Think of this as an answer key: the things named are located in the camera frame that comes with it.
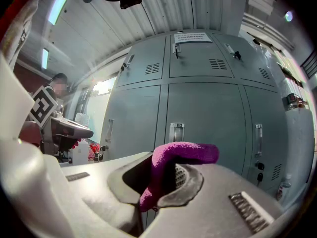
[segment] ceiling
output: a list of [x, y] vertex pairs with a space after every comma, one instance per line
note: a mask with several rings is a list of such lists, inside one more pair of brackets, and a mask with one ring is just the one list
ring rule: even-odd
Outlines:
[[[246, 0], [143, 0], [121, 10], [119, 2], [67, 0], [56, 25], [48, 21], [54, 0], [40, 0], [19, 59], [46, 75], [64, 72], [72, 83], [113, 54], [147, 37], [184, 29], [238, 35]], [[42, 49], [49, 50], [47, 70]]]

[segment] red wall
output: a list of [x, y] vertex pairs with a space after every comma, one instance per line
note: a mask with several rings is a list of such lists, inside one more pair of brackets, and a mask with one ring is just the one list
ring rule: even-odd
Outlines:
[[48, 83], [48, 80], [42, 78], [41, 76], [27, 70], [19, 64], [15, 64], [13, 73], [23, 85], [25, 90], [30, 93], [35, 93], [42, 85]]

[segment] metal locker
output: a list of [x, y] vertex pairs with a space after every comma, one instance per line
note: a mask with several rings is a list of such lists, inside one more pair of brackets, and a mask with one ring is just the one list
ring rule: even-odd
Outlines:
[[111, 93], [101, 137], [106, 160], [154, 150], [159, 93], [160, 86]]
[[171, 141], [215, 144], [220, 150], [218, 164], [241, 174], [246, 127], [238, 86], [170, 84], [165, 143]]
[[164, 61], [166, 37], [156, 37], [132, 46], [125, 59], [126, 68], [117, 86], [160, 79]]
[[178, 59], [174, 35], [171, 35], [169, 77], [219, 76], [233, 77], [230, 67], [217, 44], [213, 42], [188, 42], [178, 44]]
[[[236, 77], [275, 86], [270, 70], [245, 39], [232, 35], [213, 35], [224, 47], [227, 61]], [[236, 51], [241, 55], [241, 59], [234, 57]]]
[[[264, 89], [245, 86], [253, 130], [253, 152], [248, 180], [258, 184], [257, 177], [263, 173], [259, 187], [270, 190], [278, 187], [284, 175], [288, 142], [286, 114], [279, 94]], [[263, 163], [264, 170], [256, 167]]]

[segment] round light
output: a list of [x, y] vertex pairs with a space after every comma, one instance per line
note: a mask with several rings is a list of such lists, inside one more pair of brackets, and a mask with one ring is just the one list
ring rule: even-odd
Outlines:
[[286, 19], [286, 21], [290, 22], [293, 19], [293, 13], [291, 11], [288, 11], [285, 14], [285, 19]]

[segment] clear water bottle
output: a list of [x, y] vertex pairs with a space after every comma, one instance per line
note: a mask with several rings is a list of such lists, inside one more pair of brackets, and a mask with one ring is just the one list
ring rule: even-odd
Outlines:
[[289, 191], [289, 188], [291, 187], [291, 174], [286, 174], [285, 180], [281, 182], [278, 191], [276, 193], [276, 200], [279, 201], [281, 204], [284, 202], [287, 192]]

